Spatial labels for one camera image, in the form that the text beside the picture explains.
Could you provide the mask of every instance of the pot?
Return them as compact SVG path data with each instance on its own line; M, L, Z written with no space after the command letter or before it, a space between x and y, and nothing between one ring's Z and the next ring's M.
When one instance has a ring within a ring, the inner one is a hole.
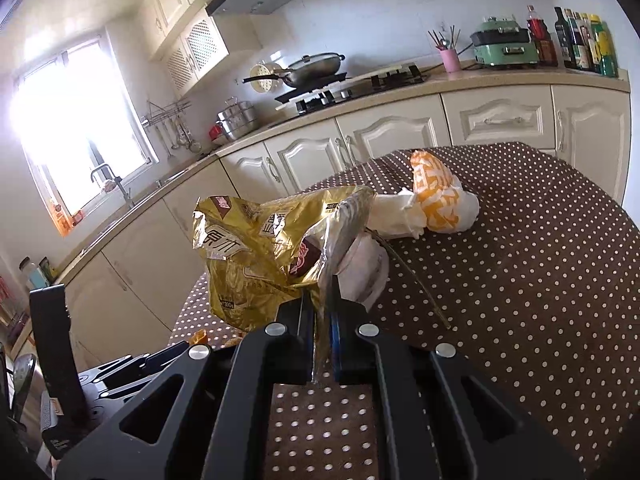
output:
M240 137L254 131L258 126L258 118L255 115L254 106L249 101L238 102L237 97L231 97L225 101L228 105L218 114L218 122L222 127L222 134L228 140L238 140Z
M242 82L249 83L260 79L282 79L285 85L292 88L300 88L315 79L334 75L340 70L340 62L342 61L344 61L344 56L335 52L303 56L286 69L276 69L273 74L248 77L243 79Z

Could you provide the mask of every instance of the ceiling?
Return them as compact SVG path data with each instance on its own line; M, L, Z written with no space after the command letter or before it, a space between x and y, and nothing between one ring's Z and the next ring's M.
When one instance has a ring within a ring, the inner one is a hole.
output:
M101 27L141 0L24 0L0 34L0 74Z

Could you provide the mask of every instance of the brown tablecloth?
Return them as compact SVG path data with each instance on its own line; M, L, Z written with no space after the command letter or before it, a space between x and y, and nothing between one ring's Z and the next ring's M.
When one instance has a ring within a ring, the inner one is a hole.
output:
M455 344L582 462L615 445L638 397L639 232L568 164L520 143L433 148L480 202L473 227L404 238L394 248L450 316L392 260L374 322L409 344ZM311 189L412 188L411 151L336 174ZM234 329L209 314L202 276L170 341L206 328L216 348ZM267 479L375 480L376 431L365 386L276 386Z

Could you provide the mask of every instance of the gas stove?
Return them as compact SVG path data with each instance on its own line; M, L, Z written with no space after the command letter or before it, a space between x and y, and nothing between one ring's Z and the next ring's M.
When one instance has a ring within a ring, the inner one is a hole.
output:
M336 74L276 97L282 103L276 110L295 105L299 115L309 114L351 99L423 83L425 79L415 64L389 66L350 78L345 73Z

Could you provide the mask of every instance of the orange and white bag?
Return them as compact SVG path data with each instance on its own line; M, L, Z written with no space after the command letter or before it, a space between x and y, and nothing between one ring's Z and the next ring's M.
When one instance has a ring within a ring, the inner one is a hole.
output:
M459 179L431 153L416 150L411 156L414 193L427 217L427 229L455 233L469 229L478 218L478 197L462 189Z

